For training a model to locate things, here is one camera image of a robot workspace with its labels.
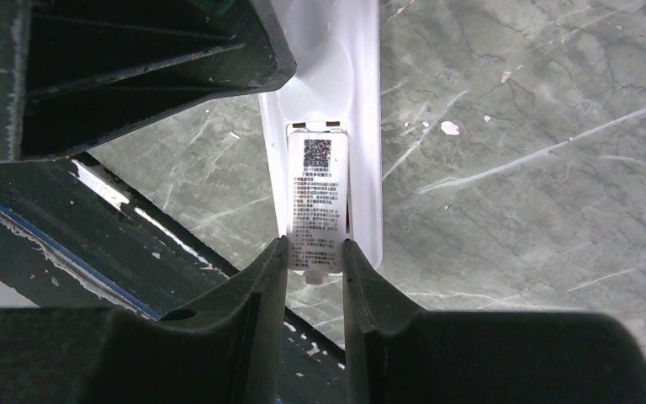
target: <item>small white debris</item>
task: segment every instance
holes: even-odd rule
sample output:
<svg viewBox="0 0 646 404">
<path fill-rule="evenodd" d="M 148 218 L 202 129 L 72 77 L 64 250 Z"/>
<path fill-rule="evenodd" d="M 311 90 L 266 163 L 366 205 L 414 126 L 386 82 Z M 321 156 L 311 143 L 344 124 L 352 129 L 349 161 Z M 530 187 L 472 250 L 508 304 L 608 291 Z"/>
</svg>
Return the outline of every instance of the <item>small white debris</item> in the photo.
<svg viewBox="0 0 646 404">
<path fill-rule="evenodd" d="M 511 72 L 504 72 L 504 74 L 501 75 L 501 84 L 504 84 L 509 77 L 511 77 Z"/>
<path fill-rule="evenodd" d="M 306 352 L 308 354 L 308 356 L 313 356 L 313 355 L 320 352 L 320 349 L 318 349 L 318 344 L 317 343 L 310 343 L 310 344 L 313 346 L 313 348 L 310 351 Z"/>
<path fill-rule="evenodd" d="M 453 122 L 445 120 L 439 127 L 446 135 L 459 135 L 459 126 L 455 125 Z"/>
</svg>

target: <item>scratched paint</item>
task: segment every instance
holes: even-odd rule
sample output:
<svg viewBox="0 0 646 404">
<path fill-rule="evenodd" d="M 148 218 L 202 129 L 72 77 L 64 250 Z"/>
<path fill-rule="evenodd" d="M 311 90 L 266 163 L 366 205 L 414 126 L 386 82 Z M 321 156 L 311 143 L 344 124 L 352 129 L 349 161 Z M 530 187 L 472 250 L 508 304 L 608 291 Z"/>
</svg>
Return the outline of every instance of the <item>scratched paint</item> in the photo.
<svg viewBox="0 0 646 404">
<path fill-rule="evenodd" d="M 139 314 L 145 318 L 150 318 L 148 315 L 138 311 L 125 298 L 120 296 L 105 283 L 95 278 L 88 271 L 81 270 L 80 267 L 72 262 L 68 257 L 63 255 L 61 252 L 46 246 L 38 237 L 18 226 L 11 220 L 11 218 L 3 215 L 1 212 L 0 223 L 1 225 L 9 229 L 14 235 L 30 240 L 33 244 L 35 244 L 36 250 L 40 251 L 43 254 L 43 257 L 46 261 L 49 261 L 53 264 L 54 267 L 60 269 L 65 274 L 68 274 L 69 276 L 74 278 L 81 285 L 81 287 L 83 287 L 83 289 L 96 295 L 99 299 L 105 299 L 115 305 L 131 310 L 134 313 Z M 54 281 L 53 279 L 55 278 L 52 278 L 51 282 L 57 286 L 57 280 Z"/>
</svg>

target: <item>white plastic panel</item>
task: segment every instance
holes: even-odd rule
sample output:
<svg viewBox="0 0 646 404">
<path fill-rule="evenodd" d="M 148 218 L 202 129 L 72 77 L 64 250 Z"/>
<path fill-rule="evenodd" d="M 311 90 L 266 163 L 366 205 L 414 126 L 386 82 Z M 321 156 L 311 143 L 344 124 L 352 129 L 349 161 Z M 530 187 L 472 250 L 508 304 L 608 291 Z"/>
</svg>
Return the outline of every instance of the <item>white plastic panel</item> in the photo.
<svg viewBox="0 0 646 404">
<path fill-rule="evenodd" d="M 370 263 L 383 257 L 378 0 L 272 0 L 298 69 L 259 95 L 278 232 L 287 231 L 286 127 L 337 121 L 347 128 L 351 237 Z"/>
</svg>

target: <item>circular hole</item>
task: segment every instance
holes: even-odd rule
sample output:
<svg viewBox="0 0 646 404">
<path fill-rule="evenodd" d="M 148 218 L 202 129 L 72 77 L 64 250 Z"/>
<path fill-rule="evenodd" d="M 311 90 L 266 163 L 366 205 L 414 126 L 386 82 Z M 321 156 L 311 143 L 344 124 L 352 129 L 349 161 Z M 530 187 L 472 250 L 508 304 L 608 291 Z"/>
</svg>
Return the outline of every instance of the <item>circular hole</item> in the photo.
<svg viewBox="0 0 646 404">
<path fill-rule="evenodd" d="M 187 320 L 197 315 L 197 312 L 192 309 L 177 309 L 170 311 L 166 316 L 160 319 L 161 322 L 175 322 L 178 320 Z"/>
</svg>

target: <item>white vein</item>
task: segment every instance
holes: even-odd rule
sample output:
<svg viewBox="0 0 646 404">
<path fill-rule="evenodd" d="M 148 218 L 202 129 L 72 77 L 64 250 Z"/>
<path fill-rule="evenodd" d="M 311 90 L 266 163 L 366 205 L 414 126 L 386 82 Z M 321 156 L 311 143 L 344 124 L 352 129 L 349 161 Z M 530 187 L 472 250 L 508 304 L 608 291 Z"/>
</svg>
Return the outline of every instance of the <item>white vein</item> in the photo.
<svg viewBox="0 0 646 404">
<path fill-rule="evenodd" d="M 606 200 L 606 199 L 608 199 L 608 195 L 606 195 L 606 196 L 604 196 L 604 197 L 600 198 L 600 199 L 599 199 L 599 200 L 597 200 L 596 202 L 593 202 L 592 204 L 590 204 L 590 205 L 586 206 L 585 208 L 583 208 L 583 210 L 581 210 L 581 211 L 579 212 L 579 215 L 583 215 L 587 210 L 590 210 L 590 209 L 595 208 L 598 204 L 600 204 L 600 202 L 602 202 L 602 201 L 604 201 L 604 200 Z"/>
<path fill-rule="evenodd" d="M 407 149 L 407 151 L 405 151 L 405 153 L 404 153 L 402 156 L 400 156 L 400 158 L 398 158 L 396 162 L 394 162 L 394 163 L 393 163 L 392 167 L 390 167 L 390 168 L 389 168 L 389 170 L 388 170 L 388 171 L 383 175 L 383 181 L 384 181 L 384 180 L 385 180 L 385 179 L 386 179 L 386 178 L 387 178 L 387 177 L 388 177 L 388 176 L 389 176 L 389 175 L 390 175 L 390 174 L 391 174 L 391 173 L 392 173 L 392 172 L 393 172 L 397 167 L 399 167 L 399 166 L 400 166 L 400 164 L 402 164 L 405 160 L 407 160 L 407 157 L 409 157 L 409 156 L 410 156 L 410 154 L 412 154 L 412 152 L 414 152 L 414 151 L 417 149 L 417 147 L 419 147 L 419 146 L 422 144 L 422 141 L 424 141 L 424 140 L 425 140 L 425 136 L 427 136 L 427 134 L 428 134 L 428 133 L 430 133 L 430 128 L 427 128 L 427 129 L 425 129 L 425 130 L 423 130 L 423 131 L 422 131 L 422 137 L 421 137 L 419 140 L 417 140 L 417 141 L 415 141 L 414 143 L 412 143 L 412 145 Z"/>
<path fill-rule="evenodd" d="M 211 113 L 209 114 L 209 116 L 207 116 L 207 118 L 204 120 L 204 122 L 202 122 L 202 125 L 199 127 L 199 130 L 197 130 L 196 135 L 194 135 L 194 137 L 192 138 L 192 140 L 190 140 L 190 141 L 189 141 L 189 143 L 184 147 L 184 151 L 183 151 L 183 153 L 184 153 L 184 152 L 185 152 L 185 151 L 186 151 L 186 150 L 187 150 L 187 149 L 188 149 L 188 148 L 189 148 L 189 147 L 190 147 L 190 146 L 191 146 L 195 141 L 197 141 L 197 139 L 199 139 L 200 137 L 202 137 L 202 135 L 204 134 L 204 130 L 206 130 L 206 129 L 207 129 L 207 125 L 209 124 L 209 122 L 211 121 L 211 119 L 212 119 L 212 118 L 214 118 L 214 112 L 216 111 L 217 107 L 219 107 L 219 104 L 216 104 L 216 105 L 212 108 Z"/>
<path fill-rule="evenodd" d="M 204 227 L 207 223 L 210 223 L 212 221 L 216 221 L 216 220 L 220 219 L 223 216 L 231 215 L 233 213 L 238 212 L 239 210 L 245 209 L 245 208 L 247 208 L 247 207 L 249 207 L 251 205 L 258 204 L 259 202 L 263 202 L 264 200 L 268 200 L 268 199 L 271 199 L 271 198 L 272 198 L 271 195 L 264 196 L 263 198 L 259 198 L 259 199 L 252 200 L 250 202 L 246 202 L 245 204 L 243 204 L 241 206 L 238 206 L 236 208 L 232 208 L 232 209 L 229 209 L 229 210 L 224 210 L 222 212 L 217 213 L 216 215 L 211 215 L 211 216 L 207 217 L 206 219 L 204 219 L 203 221 L 200 221 L 192 230 L 197 231 L 197 230 L 201 229 L 202 227 Z"/>
<path fill-rule="evenodd" d="M 169 197 L 172 196 L 172 189 L 174 188 L 174 183 L 169 184 L 169 192 L 167 192 L 167 197 L 165 198 L 165 204 L 162 206 L 162 210 L 165 210 L 167 208 L 167 205 L 169 205 Z"/>
<path fill-rule="evenodd" d="M 318 328 L 320 326 L 324 326 L 325 324 L 328 324 L 328 323 L 331 323 L 331 322 L 339 322 L 342 319 L 343 319 L 343 317 L 339 316 L 339 317 L 331 318 L 329 320 L 325 320 L 323 322 L 317 322 L 316 324 L 313 325 L 313 328 Z"/>
<path fill-rule="evenodd" d="M 405 11 L 405 10 L 406 10 L 409 6 L 411 6 L 411 5 L 412 5 L 412 3 L 414 3 L 414 2 L 415 2 L 415 0 L 410 0 L 406 5 L 404 5 L 404 6 L 400 7 L 400 8 L 398 8 L 398 9 L 397 9 L 397 11 L 396 11 L 394 14 L 392 14 L 391 16 L 389 16 L 389 18 L 388 18 L 388 22 L 390 22 L 390 20 L 391 20 L 391 19 L 393 19 L 393 18 L 395 18 L 396 16 L 398 16 L 398 15 L 402 14 L 402 12 L 403 12 L 403 11 Z"/>
<path fill-rule="evenodd" d="M 214 173 L 214 171 L 216 171 L 218 167 L 217 162 L 219 161 L 219 159 L 224 156 L 224 153 L 229 151 L 229 149 L 231 149 L 231 147 L 234 146 L 235 143 L 236 140 L 232 137 L 226 137 L 224 140 L 222 140 L 217 153 L 207 158 L 207 161 L 204 163 L 204 173 L 199 177 L 199 183 L 204 182 L 212 173 Z"/>
<path fill-rule="evenodd" d="M 587 131 L 585 131 L 585 132 L 583 132 L 583 133 L 581 133 L 581 134 L 579 134 L 577 136 L 571 136 L 572 139 L 573 139 L 572 141 L 573 142 L 579 141 L 580 139 L 583 139 L 583 138 L 589 137 L 589 136 L 593 136 L 593 135 L 595 135 L 595 134 L 597 134 L 597 133 L 599 133 L 599 132 L 601 132 L 601 131 L 603 131 L 603 130 L 605 130 L 607 128 L 611 128 L 611 127 L 613 127 L 615 125 L 619 125 L 619 124 L 624 123 L 624 122 L 626 122 L 628 120 L 633 120 L 635 118 L 639 118 L 639 117 L 642 117 L 642 116 L 645 116 L 645 115 L 646 115 L 646 108 L 640 109 L 638 111 L 632 112 L 631 114 L 621 116 L 620 118 L 617 118 L 615 120 L 611 120 L 610 122 L 606 122 L 603 125 L 600 125 L 600 126 L 597 126 L 597 127 L 593 128 L 593 129 L 587 130 Z M 516 160 L 514 160 L 512 162 L 502 164 L 502 165 L 500 165 L 498 167 L 490 168 L 489 170 L 486 170 L 486 171 L 484 171 L 482 173 L 477 173 L 475 175 L 471 175 L 469 177 L 465 177 L 465 178 L 450 178 L 450 177 L 447 177 L 447 178 L 441 179 L 441 180 L 439 180 L 439 181 L 437 181 L 435 183 L 431 183 L 429 185 L 426 185 L 424 187 L 420 187 L 420 188 L 416 189 L 415 194 L 426 194 L 426 193 L 432 191 L 433 189 L 446 188 L 446 187 L 456 187 L 456 186 L 459 186 L 459 185 L 464 185 L 466 183 L 472 183 L 474 181 L 479 181 L 480 179 L 487 178 L 487 177 L 489 177 L 491 175 L 495 175 L 495 174 L 498 174 L 498 173 L 503 173 L 504 171 L 507 171 L 507 170 L 509 170 L 511 168 L 514 168 L 514 167 L 517 167 L 517 166 L 520 166 L 520 165 L 522 165 L 522 164 L 524 164 L 526 162 L 530 162 L 530 161 L 535 160 L 535 159 L 537 159 L 539 157 L 548 156 L 548 154 L 550 152 L 552 152 L 552 151 L 554 151 L 554 150 L 556 150 L 556 149 L 558 149 L 560 147 L 566 146 L 570 142 L 571 142 L 571 140 L 562 141 L 562 142 L 560 142 L 558 144 L 555 144 L 553 146 L 549 146 L 549 147 L 543 148 L 541 150 L 535 151 L 534 153 L 528 154 L 528 155 L 526 155 L 524 157 L 517 158 Z"/>
<path fill-rule="evenodd" d="M 576 287 L 574 287 L 574 288 L 570 288 L 570 289 L 566 290 L 566 292 L 572 292 L 572 291 L 574 291 L 574 290 L 587 288 L 588 286 L 591 286 L 592 284 L 597 284 L 598 282 L 601 282 L 601 281 L 603 281 L 603 280 L 606 280 L 606 279 L 609 279 L 609 278 L 613 278 L 613 277 L 616 277 L 616 276 L 618 276 L 618 275 L 629 274 L 629 273 L 631 273 L 632 271 L 637 271 L 637 270 L 638 270 L 637 268 L 630 268 L 630 269 L 626 269 L 626 270 L 624 270 L 624 271 L 620 271 L 620 272 L 616 272 L 616 273 L 614 273 L 614 274 L 610 274 L 610 275 L 606 275 L 606 276 L 600 277 L 600 278 L 598 278 L 598 279 L 593 279 L 593 280 L 592 280 L 592 281 L 590 281 L 590 282 L 585 282 L 584 284 L 579 284 L 578 286 L 576 286 Z"/>
<path fill-rule="evenodd" d="M 613 156 L 608 154 L 601 154 L 598 156 L 598 160 L 613 160 L 617 162 L 629 162 L 632 164 L 637 164 L 639 166 L 646 167 L 646 162 L 638 160 L 637 158 L 625 157 L 625 156 Z"/>
<path fill-rule="evenodd" d="M 478 294 L 478 293 L 466 293 L 466 292 L 454 292 L 453 294 L 450 294 L 450 295 L 445 295 L 443 293 L 427 293 L 427 292 L 411 292 L 411 293 L 405 292 L 405 294 L 408 295 L 409 297 L 415 297 L 415 296 L 419 296 L 419 297 L 436 297 L 438 299 L 449 299 L 449 298 L 453 298 L 453 297 L 474 297 L 476 299 L 491 300 L 494 303 L 501 303 L 501 304 L 504 303 L 504 300 L 510 299 L 511 297 L 516 296 L 516 295 L 508 296 L 508 297 L 504 297 L 504 298 L 499 299 L 499 298 L 495 298 L 495 297 L 489 296 L 489 295 L 481 295 L 481 294 Z"/>
<path fill-rule="evenodd" d="M 417 114 L 415 114 L 415 118 L 414 118 L 414 119 L 415 119 L 415 120 L 418 120 L 418 119 L 420 118 L 420 116 L 422 116 L 422 114 L 427 110 L 427 107 L 428 107 L 429 105 L 430 105 L 430 102 L 429 102 L 429 101 L 426 101 L 426 102 L 422 105 L 422 107 L 420 108 L 420 110 L 419 110 L 419 111 L 417 111 Z"/>
<path fill-rule="evenodd" d="M 466 94 L 467 92 L 468 92 L 468 90 L 464 90 L 464 91 L 462 91 L 461 93 L 459 93 L 459 94 L 455 95 L 454 97 L 452 97 L 452 99 L 450 99 L 450 100 L 447 102 L 447 107 L 446 107 L 446 108 L 442 111 L 442 113 L 440 114 L 440 120 L 441 120 L 441 119 L 442 119 L 442 117 L 447 113 L 447 111 L 449 110 L 449 108 L 450 108 L 452 105 L 454 105 L 454 103 L 456 103 L 456 102 L 457 102 L 457 100 L 458 100 L 458 99 L 460 99 L 462 96 L 464 96 L 464 94 Z M 417 113 L 417 116 L 416 116 L 416 117 L 419 117 L 419 116 L 422 114 L 422 111 L 424 111 L 424 109 L 425 109 L 426 107 L 427 107 L 427 103 L 425 103 L 425 104 L 422 106 L 422 109 L 420 109 L 420 112 L 418 112 L 418 113 Z M 409 128 L 408 130 L 406 130 L 405 132 L 403 132 L 402 134 L 400 134 L 400 136 L 402 136 L 402 135 L 404 135 L 404 134 L 407 134 L 407 133 L 409 133 L 409 132 L 412 132 L 414 129 L 415 129 L 415 127 Z M 410 154 L 412 154 L 412 152 L 414 152 L 414 151 L 417 149 L 417 147 L 419 147 L 419 146 L 422 144 L 422 141 L 424 141 L 424 140 L 425 140 L 425 136 L 427 136 L 427 134 L 428 134 L 428 133 L 430 133 L 430 130 L 432 130 L 432 128 L 431 128 L 431 127 L 427 127 L 427 128 L 425 128 L 425 129 L 422 131 L 422 137 L 420 137 L 420 139 L 419 139 L 419 140 L 417 140 L 417 141 L 415 141 L 414 143 L 412 143 L 412 144 L 410 145 L 410 147 L 408 147 L 408 148 L 407 148 L 407 151 L 405 151 L 405 153 L 403 153 L 403 154 L 402 154 L 402 156 L 400 156 L 400 158 L 398 158 L 398 159 L 397 159 L 397 161 L 395 161 L 395 162 L 393 163 L 392 167 L 390 167 L 390 168 L 388 169 L 388 171 L 387 171 L 387 172 L 385 172 L 385 174 L 383 175 L 383 181 L 384 181 L 384 180 L 385 180 L 385 179 L 386 179 L 386 178 L 387 178 L 387 177 L 388 177 L 388 176 L 389 176 L 389 175 L 390 175 L 390 174 L 391 174 L 391 173 L 392 173 L 392 172 L 393 172 L 397 167 L 399 167 L 399 166 L 400 166 L 400 164 L 402 164 L 405 160 L 407 160 L 407 157 L 409 157 L 409 156 L 410 156 Z"/>
<path fill-rule="evenodd" d="M 593 244 L 593 242 L 584 242 L 583 244 L 579 244 L 578 246 L 575 246 L 575 247 L 571 248 L 570 250 L 559 252 L 559 255 L 566 255 L 566 254 L 574 253 L 574 252 L 576 252 L 576 251 L 578 251 L 578 250 L 580 250 L 582 248 L 586 248 L 586 247 L 588 247 L 589 245 L 592 245 L 592 244 Z"/>
<path fill-rule="evenodd" d="M 398 82 L 397 84 L 395 84 L 391 88 L 388 88 L 387 90 L 384 90 L 382 93 L 380 93 L 380 95 L 382 96 L 382 95 L 385 95 L 387 93 L 391 93 L 394 90 L 396 90 L 396 89 L 404 86 L 405 84 L 407 84 L 408 81 L 409 81 L 409 79 L 407 79 L 407 78 L 405 80 L 401 80 L 400 82 Z"/>
<path fill-rule="evenodd" d="M 607 19 L 608 17 L 611 17 L 611 16 L 613 16 L 613 15 L 615 15 L 615 14 L 617 14 L 617 13 L 623 13 L 623 12 L 625 12 L 625 11 L 628 11 L 628 10 L 629 10 L 629 9 L 631 9 L 631 8 L 637 8 L 638 6 L 644 6 L 644 5 L 645 5 L 645 3 L 646 3 L 646 2 L 645 2 L 645 0 L 639 0 L 639 1 L 635 2 L 635 3 L 631 3 L 631 4 L 629 4 L 629 5 L 628 5 L 627 7 L 625 7 L 625 8 L 619 8 L 618 10 L 613 10 L 613 11 L 611 11 L 610 13 L 603 14 L 603 15 L 602 15 L 602 16 L 600 16 L 600 17 L 597 17 L 597 18 L 595 18 L 595 19 L 592 19 L 591 21 L 587 21 L 587 22 L 583 23 L 581 26 L 579 26 L 579 27 L 578 27 L 578 28 L 576 28 L 576 29 L 573 29 L 573 30 L 572 30 L 572 31 L 570 31 L 568 34 L 566 34 L 566 35 L 562 35 L 562 36 L 560 36 L 560 37 L 556 38 L 555 40 L 552 40 L 552 41 L 551 41 L 552 46 L 551 46 L 550 48 L 548 48 L 548 50 L 546 50 L 545 52 L 543 52 L 543 54 L 541 54 L 541 57 L 546 56 L 547 54 L 551 53 L 551 51 L 552 51 L 553 49 L 555 49 L 556 47 L 558 47 L 560 44 L 564 44 L 564 43 L 565 43 L 565 40 L 567 40 L 570 36 L 572 36 L 572 35 L 575 35 L 575 34 L 579 33 L 582 29 L 586 29 L 586 28 L 590 27 L 591 25 L 596 24 L 596 23 L 599 23 L 599 22 L 601 22 L 602 20 Z M 568 14 L 564 15 L 562 18 L 568 17 L 568 16 L 570 16 L 571 14 L 573 14 L 573 13 L 568 13 Z M 536 50 L 538 47 L 540 47 L 540 45 L 538 45 L 538 46 L 534 46 L 534 47 L 532 48 L 532 51 Z"/>
<path fill-rule="evenodd" d="M 521 297 L 523 300 L 527 301 L 528 304 L 524 303 L 514 303 L 514 302 L 507 302 L 506 300 L 510 300 L 511 298 L 514 297 Z M 500 299 L 500 301 L 496 302 L 491 302 L 489 304 L 483 305 L 476 307 L 472 310 L 482 310 L 487 307 L 492 307 L 492 306 L 502 306 L 504 308 L 514 308 L 514 309 L 533 309 L 536 311 L 582 311 L 582 308 L 579 307 L 565 307 L 565 306 L 547 306 L 547 305 L 537 305 L 536 303 L 533 303 L 526 299 L 525 297 L 521 295 L 513 295 L 506 297 L 504 299 Z"/>
</svg>

